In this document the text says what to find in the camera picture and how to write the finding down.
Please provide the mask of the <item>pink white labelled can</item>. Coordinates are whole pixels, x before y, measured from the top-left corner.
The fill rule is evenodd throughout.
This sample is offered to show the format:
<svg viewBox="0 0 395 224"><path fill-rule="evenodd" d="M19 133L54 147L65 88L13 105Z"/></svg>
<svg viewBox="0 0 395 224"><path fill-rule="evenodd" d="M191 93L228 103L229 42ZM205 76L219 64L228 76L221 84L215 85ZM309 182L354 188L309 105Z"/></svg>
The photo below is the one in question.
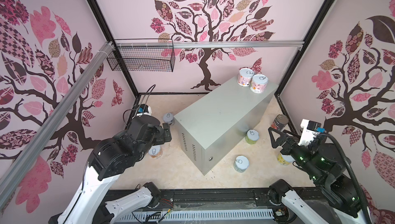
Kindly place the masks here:
<svg viewBox="0 0 395 224"><path fill-rule="evenodd" d="M254 93L261 94L264 92L268 82L268 77L262 74L256 74L252 78L250 90Z"/></svg>

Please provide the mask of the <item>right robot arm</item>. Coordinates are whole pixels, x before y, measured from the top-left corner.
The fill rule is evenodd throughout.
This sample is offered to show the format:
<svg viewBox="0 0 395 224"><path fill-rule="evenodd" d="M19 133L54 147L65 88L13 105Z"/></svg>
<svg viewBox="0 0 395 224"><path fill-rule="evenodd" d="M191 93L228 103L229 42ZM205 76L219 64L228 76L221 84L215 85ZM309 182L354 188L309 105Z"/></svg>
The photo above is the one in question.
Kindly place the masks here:
<svg viewBox="0 0 395 224"><path fill-rule="evenodd" d="M313 181L329 206L344 224L371 224L367 198L339 142L310 122L301 136L290 131L268 129L272 148L291 156L296 165Z"/></svg>

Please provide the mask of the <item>orange labelled can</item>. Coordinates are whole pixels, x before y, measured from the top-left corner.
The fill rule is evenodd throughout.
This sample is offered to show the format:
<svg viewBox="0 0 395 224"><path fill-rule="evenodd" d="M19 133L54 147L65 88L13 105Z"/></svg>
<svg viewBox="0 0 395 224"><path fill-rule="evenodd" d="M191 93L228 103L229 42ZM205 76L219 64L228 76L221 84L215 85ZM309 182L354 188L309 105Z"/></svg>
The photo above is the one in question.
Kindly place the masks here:
<svg viewBox="0 0 395 224"><path fill-rule="evenodd" d="M148 154L149 154L152 158L156 159L156 158L159 158L159 157L162 156L163 150L162 150L162 148L161 148L160 145L155 145L155 146L152 146L152 147L150 148Z"/></svg>

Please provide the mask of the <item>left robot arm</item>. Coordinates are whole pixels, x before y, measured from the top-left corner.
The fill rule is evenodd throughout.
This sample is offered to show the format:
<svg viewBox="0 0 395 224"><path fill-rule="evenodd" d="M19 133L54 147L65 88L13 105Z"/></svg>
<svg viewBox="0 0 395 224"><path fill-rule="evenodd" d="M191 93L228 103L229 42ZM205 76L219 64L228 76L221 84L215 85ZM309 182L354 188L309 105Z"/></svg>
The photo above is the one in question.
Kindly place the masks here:
<svg viewBox="0 0 395 224"><path fill-rule="evenodd" d="M172 139L170 125L150 115L132 119L128 129L101 141L91 152L82 183L68 207L52 216L50 224L114 224L140 208L155 208L161 191L153 182L124 197L105 201L110 187L125 172L141 161L152 146Z"/></svg>

